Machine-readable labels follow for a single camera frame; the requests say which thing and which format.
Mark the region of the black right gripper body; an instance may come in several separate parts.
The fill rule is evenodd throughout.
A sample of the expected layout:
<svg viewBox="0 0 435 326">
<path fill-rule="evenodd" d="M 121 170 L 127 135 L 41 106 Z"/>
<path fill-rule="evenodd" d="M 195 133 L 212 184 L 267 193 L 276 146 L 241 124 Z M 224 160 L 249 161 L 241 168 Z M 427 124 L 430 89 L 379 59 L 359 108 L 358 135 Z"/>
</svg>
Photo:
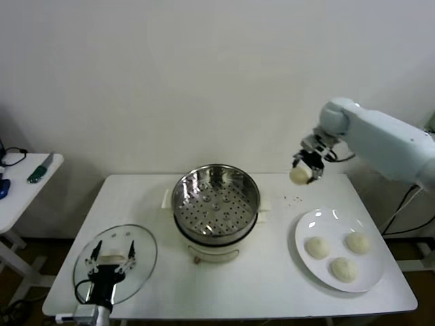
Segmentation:
<svg viewBox="0 0 435 326">
<path fill-rule="evenodd" d="M 323 170 L 324 163 L 322 161 L 322 157 L 316 151 L 307 151 L 305 149 L 302 150 L 302 161 L 311 169 L 311 170 Z"/>
</svg>

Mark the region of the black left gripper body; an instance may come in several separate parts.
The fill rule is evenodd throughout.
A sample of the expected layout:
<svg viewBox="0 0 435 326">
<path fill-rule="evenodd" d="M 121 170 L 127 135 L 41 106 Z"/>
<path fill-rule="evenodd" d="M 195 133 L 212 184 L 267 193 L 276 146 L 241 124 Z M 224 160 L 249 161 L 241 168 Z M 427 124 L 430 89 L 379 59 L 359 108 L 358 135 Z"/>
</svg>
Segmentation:
<svg viewBox="0 0 435 326">
<path fill-rule="evenodd" d="M 125 279 L 125 272 L 119 265 L 101 265 L 98 271 L 88 273 L 92 283 L 92 291 L 88 298 L 89 304 L 113 305 L 112 296 L 115 286 Z"/>
</svg>

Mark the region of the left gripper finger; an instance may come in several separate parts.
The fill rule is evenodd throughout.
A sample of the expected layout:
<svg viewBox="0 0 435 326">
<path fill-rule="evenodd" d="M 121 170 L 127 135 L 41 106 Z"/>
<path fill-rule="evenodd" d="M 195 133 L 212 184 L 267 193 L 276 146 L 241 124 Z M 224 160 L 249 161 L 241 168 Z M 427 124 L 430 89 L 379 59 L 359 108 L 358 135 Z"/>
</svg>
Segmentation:
<svg viewBox="0 0 435 326">
<path fill-rule="evenodd" d="M 135 257 L 135 241 L 132 240 L 127 258 L 122 258 L 118 260 L 118 267 L 116 268 L 116 272 L 128 272 L 135 267 L 136 257 Z"/>
<path fill-rule="evenodd" d="M 103 241 L 100 240 L 98 242 L 98 244 L 96 245 L 96 247 L 92 250 L 90 257 L 85 259 L 85 264 L 88 268 L 88 271 L 87 271 L 88 274 L 95 274 L 98 272 L 97 260 L 98 260 L 99 253 L 101 250 L 102 242 Z"/>
</svg>

